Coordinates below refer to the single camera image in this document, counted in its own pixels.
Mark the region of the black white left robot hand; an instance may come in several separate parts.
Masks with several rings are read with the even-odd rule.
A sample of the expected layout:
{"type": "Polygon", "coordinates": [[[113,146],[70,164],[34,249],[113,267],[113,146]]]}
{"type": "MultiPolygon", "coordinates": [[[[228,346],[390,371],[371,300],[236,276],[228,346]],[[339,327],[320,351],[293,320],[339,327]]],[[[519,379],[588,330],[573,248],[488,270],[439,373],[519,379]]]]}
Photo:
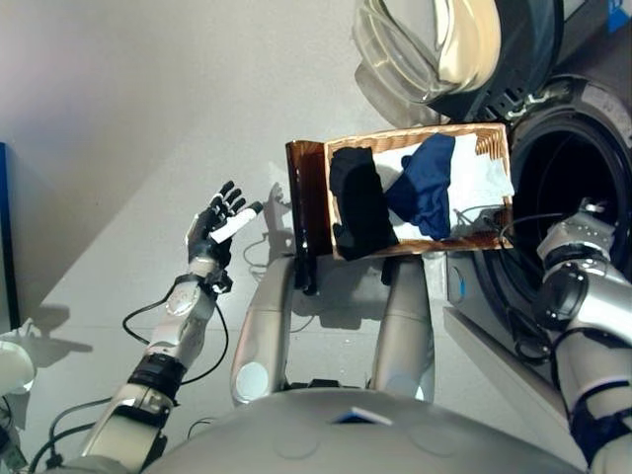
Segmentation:
{"type": "Polygon", "coordinates": [[[186,236],[188,261],[201,276],[224,270],[231,260],[232,239],[264,209],[261,202],[247,202],[242,190],[228,181],[194,217],[186,236]]]}

